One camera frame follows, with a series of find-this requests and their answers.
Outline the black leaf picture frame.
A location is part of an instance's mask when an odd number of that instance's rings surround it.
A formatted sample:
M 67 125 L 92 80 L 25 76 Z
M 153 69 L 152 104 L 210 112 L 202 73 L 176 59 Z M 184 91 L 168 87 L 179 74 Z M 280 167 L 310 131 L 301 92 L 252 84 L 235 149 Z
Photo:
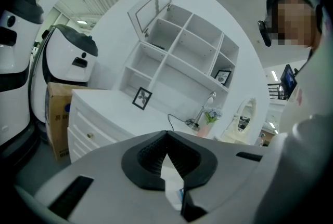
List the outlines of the black leaf picture frame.
M 145 110 L 151 96 L 152 92 L 140 87 L 132 101 L 132 104 L 141 110 Z

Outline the pink vase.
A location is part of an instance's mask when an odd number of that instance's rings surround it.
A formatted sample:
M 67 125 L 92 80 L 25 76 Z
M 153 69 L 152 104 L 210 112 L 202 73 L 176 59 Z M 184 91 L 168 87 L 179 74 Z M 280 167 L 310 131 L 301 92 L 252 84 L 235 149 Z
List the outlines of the pink vase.
M 201 138 L 206 138 L 213 126 L 213 123 L 205 124 L 202 126 L 199 131 L 197 132 L 197 136 Z

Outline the white black service robot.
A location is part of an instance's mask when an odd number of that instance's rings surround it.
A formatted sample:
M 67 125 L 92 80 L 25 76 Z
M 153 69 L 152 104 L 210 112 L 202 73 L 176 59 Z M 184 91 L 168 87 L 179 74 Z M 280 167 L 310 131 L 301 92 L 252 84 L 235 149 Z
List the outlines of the white black service robot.
M 97 57 L 91 36 L 64 24 L 44 31 L 29 76 L 30 108 L 36 121 L 45 123 L 47 84 L 87 86 Z
M 0 162 L 19 163 L 36 144 L 28 96 L 30 57 L 43 23 L 36 0 L 13 0 L 0 17 Z

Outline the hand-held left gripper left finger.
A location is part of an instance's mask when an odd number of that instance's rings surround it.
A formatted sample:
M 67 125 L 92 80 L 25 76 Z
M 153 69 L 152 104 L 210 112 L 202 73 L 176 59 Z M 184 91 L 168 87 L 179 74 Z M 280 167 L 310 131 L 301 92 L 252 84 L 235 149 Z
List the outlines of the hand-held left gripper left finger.
M 141 135 L 93 150 L 30 195 L 15 191 L 28 208 L 24 224 L 187 224 L 164 190 L 141 189 L 122 169 L 124 153 L 169 131 Z

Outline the silver desk lamp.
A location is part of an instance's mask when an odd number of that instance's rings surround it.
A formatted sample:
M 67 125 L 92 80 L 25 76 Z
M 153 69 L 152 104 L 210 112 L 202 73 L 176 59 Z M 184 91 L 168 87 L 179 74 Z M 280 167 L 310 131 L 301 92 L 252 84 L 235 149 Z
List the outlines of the silver desk lamp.
M 201 117 L 203 116 L 205 110 L 207 109 L 207 107 L 213 103 L 214 99 L 216 98 L 216 91 L 212 91 L 208 98 L 206 99 L 205 103 L 202 105 L 199 113 L 197 114 L 197 116 L 195 117 L 195 119 L 192 122 L 192 126 L 191 129 L 194 131 L 198 131 L 199 130 L 199 121 L 201 119 Z

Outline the white shelf hutch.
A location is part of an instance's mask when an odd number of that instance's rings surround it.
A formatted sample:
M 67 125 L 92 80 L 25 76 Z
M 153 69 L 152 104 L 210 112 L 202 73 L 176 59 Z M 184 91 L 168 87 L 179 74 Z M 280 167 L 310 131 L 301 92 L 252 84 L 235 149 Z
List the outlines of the white shelf hutch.
M 144 47 L 161 52 L 160 60 L 226 99 L 237 63 L 238 46 L 216 26 L 176 0 L 141 0 L 128 12 Z M 230 70 L 225 85 L 214 78 Z

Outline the brown cardboard box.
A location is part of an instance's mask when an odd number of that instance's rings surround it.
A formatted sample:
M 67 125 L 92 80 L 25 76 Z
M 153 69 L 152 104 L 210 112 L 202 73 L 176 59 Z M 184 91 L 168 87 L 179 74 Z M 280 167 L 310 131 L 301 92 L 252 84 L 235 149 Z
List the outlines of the brown cardboard box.
M 56 160 L 69 154 L 67 128 L 74 89 L 88 89 L 85 86 L 49 82 L 45 95 L 45 126 L 49 144 Z

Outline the cream oval vanity mirror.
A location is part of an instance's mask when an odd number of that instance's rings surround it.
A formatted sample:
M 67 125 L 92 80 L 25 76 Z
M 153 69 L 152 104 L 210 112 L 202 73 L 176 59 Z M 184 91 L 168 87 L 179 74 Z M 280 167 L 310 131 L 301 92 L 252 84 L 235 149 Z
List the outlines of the cream oval vanity mirror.
M 256 116 L 255 97 L 248 97 L 239 106 L 220 140 L 228 143 L 249 144 L 249 135 Z

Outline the black metal railing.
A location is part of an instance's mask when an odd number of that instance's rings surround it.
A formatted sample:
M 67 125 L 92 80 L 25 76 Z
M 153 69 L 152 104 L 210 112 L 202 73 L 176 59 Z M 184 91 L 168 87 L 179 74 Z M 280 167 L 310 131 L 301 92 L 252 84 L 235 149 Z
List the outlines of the black metal railing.
M 281 84 L 273 83 L 268 84 L 268 92 L 270 99 L 273 100 L 286 100 L 286 95 Z

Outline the blue artificial flowers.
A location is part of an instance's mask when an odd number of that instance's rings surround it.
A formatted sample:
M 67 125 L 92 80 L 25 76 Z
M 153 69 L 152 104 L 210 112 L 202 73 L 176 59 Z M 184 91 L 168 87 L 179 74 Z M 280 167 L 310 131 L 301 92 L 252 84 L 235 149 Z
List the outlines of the blue artificial flowers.
M 215 121 L 219 120 L 222 116 L 222 108 L 206 108 L 204 111 L 204 118 L 206 124 L 214 123 Z

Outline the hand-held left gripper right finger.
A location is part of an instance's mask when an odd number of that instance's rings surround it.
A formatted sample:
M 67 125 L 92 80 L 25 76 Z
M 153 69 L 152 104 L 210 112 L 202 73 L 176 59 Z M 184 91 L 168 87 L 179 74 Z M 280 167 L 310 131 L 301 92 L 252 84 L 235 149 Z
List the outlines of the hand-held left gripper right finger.
M 258 166 L 265 148 L 168 131 L 166 154 L 183 181 L 181 215 L 191 222 L 226 201 Z

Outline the white desk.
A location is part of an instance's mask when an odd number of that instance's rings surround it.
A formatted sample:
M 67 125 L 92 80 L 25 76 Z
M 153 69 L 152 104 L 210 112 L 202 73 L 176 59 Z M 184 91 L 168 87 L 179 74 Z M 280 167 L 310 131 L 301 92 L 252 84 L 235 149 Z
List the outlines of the white desk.
M 68 125 L 71 162 L 100 147 L 161 130 L 197 134 L 182 121 L 151 106 L 139 109 L 121 91 L 72 91 Z

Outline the person's cream printed shirt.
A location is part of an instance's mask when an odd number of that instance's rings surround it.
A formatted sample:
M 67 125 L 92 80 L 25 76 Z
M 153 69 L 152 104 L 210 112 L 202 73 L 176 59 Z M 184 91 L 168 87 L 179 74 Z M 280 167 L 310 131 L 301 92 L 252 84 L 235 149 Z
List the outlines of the person's cream printed shirt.
M 326 224 L 333 207 L 333 33 L 296 76 L 280 119 L 285 136 L 255 224 Z

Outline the small black picture frame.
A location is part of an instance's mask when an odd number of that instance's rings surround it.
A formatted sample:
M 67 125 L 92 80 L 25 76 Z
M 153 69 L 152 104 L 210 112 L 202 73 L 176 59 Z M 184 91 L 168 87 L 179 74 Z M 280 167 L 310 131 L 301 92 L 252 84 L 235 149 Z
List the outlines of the small black picture frame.
M 230 75 L 231 75 L 230 70 L 218 70 L 214 79 L 220 84 L 225 85 Z

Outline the white rectangular box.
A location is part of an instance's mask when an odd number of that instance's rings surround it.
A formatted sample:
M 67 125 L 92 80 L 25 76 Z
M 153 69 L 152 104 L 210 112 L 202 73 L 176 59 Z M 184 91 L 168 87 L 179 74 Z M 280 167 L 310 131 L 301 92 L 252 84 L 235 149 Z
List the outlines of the white rectangular box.
M 184 182 L 181 179 L 165 180 L 165 196 L 176 211 L 181 211 L 183 202 Z

